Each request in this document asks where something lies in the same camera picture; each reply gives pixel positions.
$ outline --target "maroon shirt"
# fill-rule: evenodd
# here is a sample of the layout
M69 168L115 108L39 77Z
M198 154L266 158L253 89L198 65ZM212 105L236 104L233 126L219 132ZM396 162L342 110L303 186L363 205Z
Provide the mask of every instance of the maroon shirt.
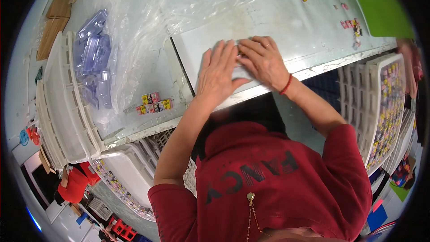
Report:
M249 201L261 229L308 227L353 241L366 221L372 190L354 128L330 132L321 157L255 122L215 130L196 170L197 196L160 184L148 192L161 241L246 241ZM251 220L250 241L260 233Z

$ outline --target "stacked plastic crate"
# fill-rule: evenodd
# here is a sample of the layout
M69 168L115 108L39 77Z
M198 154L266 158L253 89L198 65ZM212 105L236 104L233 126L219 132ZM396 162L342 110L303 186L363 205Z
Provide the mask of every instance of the stacked plastic crate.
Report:
M404 69L401 54L387 54L338 69L341 114L356 129L368 175L396 147L405 101Z

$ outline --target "row of miniature boxes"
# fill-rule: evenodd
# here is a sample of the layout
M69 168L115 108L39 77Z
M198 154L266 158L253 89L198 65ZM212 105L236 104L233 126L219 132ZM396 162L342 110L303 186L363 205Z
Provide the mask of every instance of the row of miniature boxes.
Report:
M173 107L172 100L160 100L158 92L142 95L142 102L143 105L136 107L137 114L139 115L171 110Z

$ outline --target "hand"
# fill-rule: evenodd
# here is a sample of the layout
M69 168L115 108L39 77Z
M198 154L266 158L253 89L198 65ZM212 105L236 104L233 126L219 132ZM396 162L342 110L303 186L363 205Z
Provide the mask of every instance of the hand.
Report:
M239 50L248 58L238 60L255 78L276 91L285 88L290 74L271 37L254 36L251 40L242 39L239 43Z
M234 46L233 40L227 45L221 40L213 54L212 49L209 49L203 56L195 100L203 103L211 111L233 94L235 89L250 82L246 78L231 80L236 56L237 47Z

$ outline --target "necklace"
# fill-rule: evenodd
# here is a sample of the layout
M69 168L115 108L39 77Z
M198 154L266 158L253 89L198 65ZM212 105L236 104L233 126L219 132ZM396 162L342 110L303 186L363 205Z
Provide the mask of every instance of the necklace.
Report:
M249 229L251 228L251 212L254 213L255 224L257 224L257 228L260 231L260 233L265 234L267 236L271 236L261 231L260 226L258 225L257 216L255 216L254 203L252 202L254 200L254 197L255 197L255 193L253 192L250 192L246 195L246 198L249 201L249 221L248 221L248 234L246 235L246 241L249 241Z

